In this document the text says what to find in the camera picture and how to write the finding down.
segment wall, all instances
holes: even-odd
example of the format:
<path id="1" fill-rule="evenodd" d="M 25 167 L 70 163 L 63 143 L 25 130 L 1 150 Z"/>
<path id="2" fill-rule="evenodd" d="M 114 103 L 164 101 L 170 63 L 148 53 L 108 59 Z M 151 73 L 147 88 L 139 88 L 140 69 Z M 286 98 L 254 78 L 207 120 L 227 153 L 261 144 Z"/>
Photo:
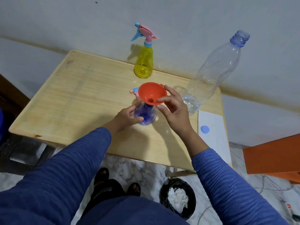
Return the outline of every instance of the wall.
<path id="1" fill-rule="evenodd" d="M 0 74 L 32 98 L 65 55 L 0 38 Z"/>
<path id="2" fill-rule="evenodd" d="M 300 112 L 300 0 L 2 0 L 0 35 L 134 62 L 152 29 L 155 68 L 190 77 L 237 30 L 251 37 L 222 92 Z"/>
<path id="3" fill-rule="evenodd" d="M 0 39 L 0 74 L 29 98 L 64 55 Z M 229 141 L 248 146 L 299 133 L 300 114 L 223 95 Z"/>

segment floor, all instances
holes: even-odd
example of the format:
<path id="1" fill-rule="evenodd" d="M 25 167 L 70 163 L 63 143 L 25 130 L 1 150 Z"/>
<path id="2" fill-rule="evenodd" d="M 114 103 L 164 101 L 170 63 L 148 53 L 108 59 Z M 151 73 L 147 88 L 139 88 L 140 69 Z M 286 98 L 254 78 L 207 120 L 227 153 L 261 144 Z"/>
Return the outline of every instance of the floor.
<path id="1" fill-rule="evenodd" d="M 300 215 L 300 186 L 291 185 L 288 181 L 270 177 L 267 175 L 248 175 L 246 173 L 245 161 L 240 145 L 230 145 L 232 164 L 234 169 L 249 182 L 290 224 L 291 216 L 284 205 L 288 202 L 294 212 Z M 106 155 L 101 167 L 107 167 L 110 172 L 110 178 L 116 179 L 125 190 L 132 182 L 138 182 L 141 185 L 141 196 L 150 200 L 159 202 L 159 190 L 167 179 L 165 176 L 166 167 L 131 160 L 118 156 Z M 0 191 L 10 189 L 23 176 L 0 173 Z M 196 175 L 182 177 L 194 190 L 196 194 L 196 210 L 188 219 L 188 223 L 198 224 L 222 224 L 218 215 L 211 207 L 208 197 Z M 76 224 L 87 205 L 92 193 L 92 185 L 87 190 L 83 201 L 78 209 L 71 224 Z"/>

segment sleeve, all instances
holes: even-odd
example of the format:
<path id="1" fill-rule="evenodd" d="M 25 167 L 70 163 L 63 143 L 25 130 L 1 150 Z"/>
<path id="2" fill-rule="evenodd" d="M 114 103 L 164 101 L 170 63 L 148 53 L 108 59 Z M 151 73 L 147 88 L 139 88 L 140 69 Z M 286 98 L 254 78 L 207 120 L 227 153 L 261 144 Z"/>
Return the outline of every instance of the sleeve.
<path id="1" fill-rule="evenodd" d="M 25 175 L 15 187 L 1 192 L 2 221 L 8 216 L 8 223 L 39 218 L 70 224 L 110 142 L 110 132 L 97 128 Z"/>
<path id="2" fill-rule="evenodd" d="M 287 224 L 213 149 L 197 154 L 192 165 L 223 224 Z"/>

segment black trash bag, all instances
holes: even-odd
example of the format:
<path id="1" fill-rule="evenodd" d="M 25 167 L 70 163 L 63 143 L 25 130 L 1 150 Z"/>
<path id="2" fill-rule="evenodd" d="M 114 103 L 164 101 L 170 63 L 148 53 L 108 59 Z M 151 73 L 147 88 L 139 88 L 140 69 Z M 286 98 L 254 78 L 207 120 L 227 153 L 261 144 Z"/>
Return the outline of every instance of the black trash bag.
<path id="1" fill-rule="evenodd" d="M 182 213 L 176 211 L 168 200 L 168 193 L 170 191 L 170 188 L 172 187 L 174 190 L 177 188 L 183 189 L 186 195 L 188 196 L 187 208 L 184 207 Z M 192 216 L 196 208 L 196 197 L 194 190 L 188 183 L 181 180 L 180 178 L 168 179 L 164 182 L 159 192 L 159 200 L 163 206 L 175 212 L 177 215 L 184 218 L 185 220 L 188 220 Z"/>

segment foot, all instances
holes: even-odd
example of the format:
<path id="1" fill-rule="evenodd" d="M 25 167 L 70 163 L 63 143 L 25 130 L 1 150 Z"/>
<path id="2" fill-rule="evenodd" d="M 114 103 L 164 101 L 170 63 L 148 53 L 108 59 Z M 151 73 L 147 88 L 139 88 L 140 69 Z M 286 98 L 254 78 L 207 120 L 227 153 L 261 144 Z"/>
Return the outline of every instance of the foot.
<path id="1" fill-rule="evenodd" d="M 102 184 L 104 181 L 107 181 L 109 177 L 109 172 L 106 167 L 102 167 L 98 170 L 95 179 L 94 179 L 94 187 Z"/>
<path id="2" fill-rule="evenodd" d="M 141 195 L 140 185 L 136 182 L 132 183 L 127 190 L 127 195 L 139 197 Z"/>

